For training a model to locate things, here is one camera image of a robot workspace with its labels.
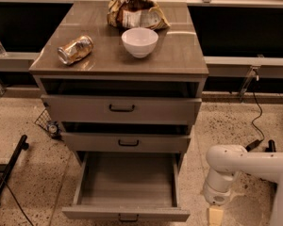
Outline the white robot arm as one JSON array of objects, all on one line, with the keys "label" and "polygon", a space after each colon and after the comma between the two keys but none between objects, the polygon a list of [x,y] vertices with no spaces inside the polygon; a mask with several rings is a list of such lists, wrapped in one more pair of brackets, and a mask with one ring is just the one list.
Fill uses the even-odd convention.
[{"label": "white robot arm", "polygon": [[249,153],[241,145],[215,145],[208,149],[209,171],[203,190],[211,205],[229,202],[231,185],[240,172],[277,183],[269,226],[283,226],[283,153]]}]

